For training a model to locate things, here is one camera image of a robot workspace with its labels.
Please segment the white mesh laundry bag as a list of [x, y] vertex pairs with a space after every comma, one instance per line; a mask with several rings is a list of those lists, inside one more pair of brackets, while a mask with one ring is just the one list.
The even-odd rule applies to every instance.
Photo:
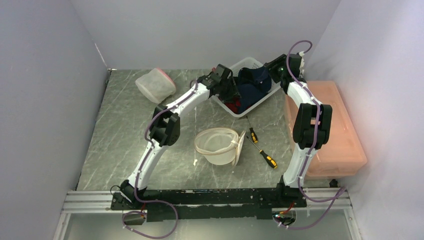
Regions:
[[227, 127], [206, 129], [194, 138], [195, 150], [216, 166], [232, 165], [239, 162], [246, 131], [238, 133]]

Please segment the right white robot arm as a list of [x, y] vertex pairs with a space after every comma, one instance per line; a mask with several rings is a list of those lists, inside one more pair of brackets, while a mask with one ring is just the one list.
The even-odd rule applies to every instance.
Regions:
[[300, 54], [282, 54], [264, 64], [272, 80], [298, 108], [292, 127], [293, 155], [282, 176], [290, 188], [303, 186], [313, 157], [329, 141], [333, 115], [333, 108], [319, 101], [301, 78], [303, 64]]

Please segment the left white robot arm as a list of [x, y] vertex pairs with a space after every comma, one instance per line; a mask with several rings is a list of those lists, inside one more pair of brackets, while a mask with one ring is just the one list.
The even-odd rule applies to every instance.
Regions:
[[180, 137], [181, 119], [212, 96], [232, 100], [237, 94], [233, 71], [218, 64], [209, 74], [192, 81], [190, 89], [175, 101], [155, 107], [144, 132], [147, 141], [145, 151], [133, 173], [120, 186], [123, 202], [129, 209], [137, 210], [143, 205], [143, 194], [154, 168], [168, 147]]

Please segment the red bra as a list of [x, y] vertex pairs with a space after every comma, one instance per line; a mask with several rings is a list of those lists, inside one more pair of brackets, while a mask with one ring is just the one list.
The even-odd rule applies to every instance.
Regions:
[[233, 113], [239, 114], [241, 108], [240, 98], [235, 97], [232, 101], [225, 102], [224, 105]]

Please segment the navy blue bra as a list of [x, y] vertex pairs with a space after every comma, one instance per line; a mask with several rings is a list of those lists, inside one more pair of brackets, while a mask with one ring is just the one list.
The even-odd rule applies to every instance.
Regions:
[[243, 67], [238, 72], [236, 86], [240, 95], [241, 114], [268, 94], [272, 87], [272, 78], [264, 66]]

